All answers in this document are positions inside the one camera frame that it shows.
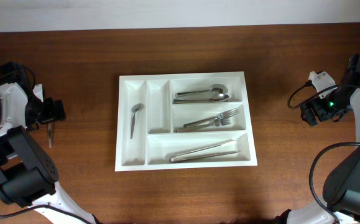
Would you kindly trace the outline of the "metal fork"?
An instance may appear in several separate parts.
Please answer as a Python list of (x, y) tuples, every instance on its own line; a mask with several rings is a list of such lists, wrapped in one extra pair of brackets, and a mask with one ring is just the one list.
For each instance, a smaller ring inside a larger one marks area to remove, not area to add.
[(192, 127), (192, 126), (196, 126), (198, 124), (201, 124), (201, 123), (205, 123), (207, 121), (214, 121), (216, 119), (228, 119), (236, 114), (239, 113), (239, 110), (237, 108), (233, 108), (231, 110), (227, 110), (227, 111), (224, 111), (222, 113), (219, 113), (215, 116), (212, 116), (212, 117), (209, 117), (209, 118), (205, 118), (205, 119), (201, 119), (201, 120), (198, 120), (198, 121), (194, 121), (194, 122), (191, 122), (191, 123), (187, 123), (187, 124), (184, 124), (183, 127), (184, 128), (187, 128), (187, 127)]
[(186, 128), (178, 128), (174, 132), (175, 133), (185, 133), (185, 132), (192, 132), (203, 128), (209, 128), (209, 127), (221, 127), (221, 126), (227, 126), (231, 124), (230, 119), (216, 119), (212, 122), (209, 122), (208, 124), (203, 125), (196, 125), (192, 127), (186, 127)]

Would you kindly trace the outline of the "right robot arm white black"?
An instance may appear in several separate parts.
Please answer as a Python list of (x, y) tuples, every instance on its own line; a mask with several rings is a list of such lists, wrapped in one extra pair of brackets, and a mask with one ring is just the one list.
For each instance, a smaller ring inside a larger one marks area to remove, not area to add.
[[(314, 158), (308, 184), (314, 201), (298, 210), (286, 210), (274, 218), (274, 223), (360, 223), (360, 53), (349, 60), (340, 83), (326, 72), (311, 72), (305, 86), (312, 86), (316, 94), (291, 109), (300, 109), (301, 119), (314, 126), (331, 120), (338, 122), (353, 112), (356, 139), (339, 142), (322, 149)], [(323, 193), (317, 196), (313, 179), (319, 159), (327, 152), (341, 147), (354, 151), (327, 176)]]

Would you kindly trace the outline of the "metal tablespoon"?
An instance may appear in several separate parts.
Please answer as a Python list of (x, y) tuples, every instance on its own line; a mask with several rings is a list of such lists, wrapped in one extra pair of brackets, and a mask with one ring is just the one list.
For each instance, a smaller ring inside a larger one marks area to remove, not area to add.
[(212, 93), (216, 93), (216, 94), (220, 94), (220, 93), (225, 94), (228, 92), (228, 88), (222, 84), (213, 84), (209, 89), (206, 89), (206, 90), (178, 92), (175, 94), (175, 97), (178, 98), (178, 97), (194, 95), (194, 94), (198, 94), (198, 93), (205, 93), (205, 92), (212, 92)]
[(183, 104), (183, 103), (219, 103), (219, 102), (227, 102), (229, 101), (230, 96), (227, 94), (217, 94), (214, 95), (211, 98), (206, 99), (191, 99), (191, 100), (185, 100), (185, 99), (174, 99), (173, 104)]

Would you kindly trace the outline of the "small metal teaspoon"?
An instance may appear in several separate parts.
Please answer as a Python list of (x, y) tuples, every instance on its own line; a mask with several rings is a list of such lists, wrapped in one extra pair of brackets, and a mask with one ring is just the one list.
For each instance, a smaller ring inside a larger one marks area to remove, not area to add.
[(52, 148), (52, 144), (53, 144), (53, 128), (52, 128), (52, 124), (49, 123), (48, 127), (47, 127), (47, 132), (48, 132), (48, 146), (51, 149)]
[(131, 117), (131, 133), (130, 133), (130, 138), (132, 139), (134, 136), (134, 129), (135, 129), (135, 125), (136, 125), (136, 113), (138, 111), (140, 111), (141, 109), (143, 109), (144, 104), (143, 103), (138, 103), (136, 105), (134, 105), (131, 108), (131, 113), (132, 113), (132, 117)]

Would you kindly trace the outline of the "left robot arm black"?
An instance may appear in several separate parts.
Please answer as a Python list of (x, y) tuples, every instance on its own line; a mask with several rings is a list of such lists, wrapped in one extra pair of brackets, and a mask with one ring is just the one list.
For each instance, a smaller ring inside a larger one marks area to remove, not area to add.
[(45, 96), (32, 70), (0, 66), (0, 200), (21, 207), (0, 219), (36, 211), (52, 223), (99, 223), (64, 191), (53, 160), (29, 134), (65, 119), (62, 101)]

